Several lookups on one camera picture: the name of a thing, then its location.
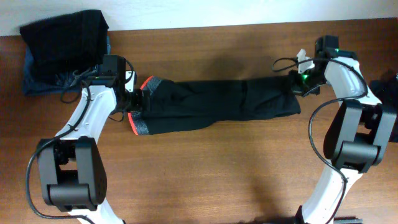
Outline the black leggings red waistband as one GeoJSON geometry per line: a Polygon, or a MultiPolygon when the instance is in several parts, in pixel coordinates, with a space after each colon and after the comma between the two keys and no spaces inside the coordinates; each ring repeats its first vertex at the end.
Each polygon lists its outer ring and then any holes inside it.
{"type": "Polygon", "coordinates": [[[133,133],[155,135],[206,128],[217,121],[267,120],[301,112],[288,77],[173,82],[149,77],[150,110],[129,113],[133,133]]]}

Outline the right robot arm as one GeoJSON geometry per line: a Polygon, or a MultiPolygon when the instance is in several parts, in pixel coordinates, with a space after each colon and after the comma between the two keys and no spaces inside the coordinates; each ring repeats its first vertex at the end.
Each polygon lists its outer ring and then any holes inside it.
{"type": "Polygon", "coordinates": [[[318,38],[315,55],[310,58],[301,50],[294,62],[297,69],[289,72],[294,94],[317,95],[322,85],[329,84],[336,98],[321,106],[340,106],[326,132],[323,152],[317,154],[325,168],[294,223],[335,223],[352,185],[383,160],[397,113],[374,95],[356,54],[341,50],[337,36],[318,38]]]}

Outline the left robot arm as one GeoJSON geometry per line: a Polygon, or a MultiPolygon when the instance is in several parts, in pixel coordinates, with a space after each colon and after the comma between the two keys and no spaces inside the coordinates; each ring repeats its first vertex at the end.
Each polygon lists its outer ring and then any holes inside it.
{"type": "Polygon", "coordinates": [[[78,106],[52,139],[41,139],[32,158],[38,162],[44,202],[62,219],[81,223],[123,223],[106,199],[107,177],[97,147],[112,114],[150,110],[150,93],[134,87],[124,57],[105,55],[99,74],[82,81],[78,106]]]}

